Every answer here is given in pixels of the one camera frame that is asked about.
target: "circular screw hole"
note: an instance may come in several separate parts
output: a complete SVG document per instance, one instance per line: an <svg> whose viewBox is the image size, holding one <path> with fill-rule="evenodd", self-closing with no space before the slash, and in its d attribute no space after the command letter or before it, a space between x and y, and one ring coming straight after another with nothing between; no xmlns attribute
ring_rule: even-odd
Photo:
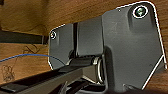
<svg viewBox="0 0 168 94"><path fill-rule="evenodd" d="M55 39L56 36L57 36L57 34L56 34L54 31L51 31L51 32L50 32L50 37L51 37L51 39Z"/></svg>
<svg viewBox="0 0 168 94"><path fill-rule="evenodd" d="M138 6L133 10L133 16L135 18L143 18L148 13L148 8L146 6Z"/></svg>

